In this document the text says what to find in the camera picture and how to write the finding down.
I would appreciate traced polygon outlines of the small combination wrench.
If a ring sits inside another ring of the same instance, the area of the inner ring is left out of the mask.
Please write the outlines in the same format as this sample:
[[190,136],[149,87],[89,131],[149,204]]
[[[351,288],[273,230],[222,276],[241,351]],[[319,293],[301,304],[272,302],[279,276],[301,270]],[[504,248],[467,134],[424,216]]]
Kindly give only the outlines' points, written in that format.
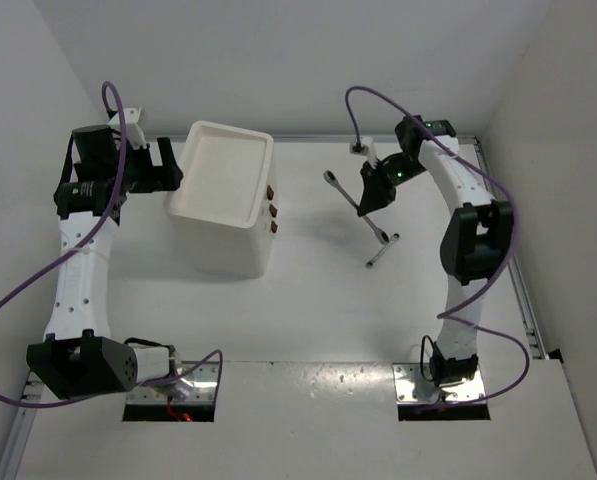
[[400,239],[400,235],[398,233],[394,233],[386,244],[382,245],[378,252],[366,262],[365,267],[371,269],[380,259],[381,257],[393,246],[394,243],[398,242]]

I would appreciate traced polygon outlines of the large ratchet wrench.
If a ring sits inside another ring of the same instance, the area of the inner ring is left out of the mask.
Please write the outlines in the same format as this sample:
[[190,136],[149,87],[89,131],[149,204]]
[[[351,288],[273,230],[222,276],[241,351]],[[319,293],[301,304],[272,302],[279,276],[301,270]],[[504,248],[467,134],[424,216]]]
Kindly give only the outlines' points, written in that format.
[[[358,212],[359,205],[346,191],[346,189],[340,184],[337,177],[334,175],[332,171],[326,170],[323,173],[323,178],[328,185],[330,185],[332,188],[334,188],[338,193],[342,195],[342,197],[351,205],[355,212]],[[371,219],[369,219],[367,216],[362,216],[361,219],[369,226],[369,228],[374,233],[374,236],[382,245],[386,245],[389,243],[390,237],[382,229],[380,229]]]

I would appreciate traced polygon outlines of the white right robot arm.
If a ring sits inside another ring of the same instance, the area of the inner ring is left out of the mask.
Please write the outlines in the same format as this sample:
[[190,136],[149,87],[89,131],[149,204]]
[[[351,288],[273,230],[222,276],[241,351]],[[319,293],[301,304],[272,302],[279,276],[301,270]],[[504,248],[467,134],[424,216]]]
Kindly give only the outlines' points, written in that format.
[[439,255],[448,294],[427,377],[440,387],[476,372],[482,290],[504,267],[514,213],[510,202],[495,199],[457,160],[458,141],[448,121],[404,117],[395,134],[400,146],[395,154],[379,159],[369,147],[356,149],[367,157],[360,170],[363,193],[357,214],[364,217],[389,206],[398,186],[423,173],[431,176],[446,203],[451,218]]

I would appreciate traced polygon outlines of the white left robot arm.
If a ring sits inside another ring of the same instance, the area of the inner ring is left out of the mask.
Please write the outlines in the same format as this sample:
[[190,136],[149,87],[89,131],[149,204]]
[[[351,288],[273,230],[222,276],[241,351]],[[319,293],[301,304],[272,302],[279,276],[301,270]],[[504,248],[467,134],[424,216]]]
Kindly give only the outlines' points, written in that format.
[[130,194],[173,192],[183,179],[169,138],[132,146],[118,129],[72,131],[54,202],[61,255],[54,307],[41,342],[27,348],[30,370],[61,400],[129,392],[175,373],[174,348],[113,339],[107,288],[120,210]]

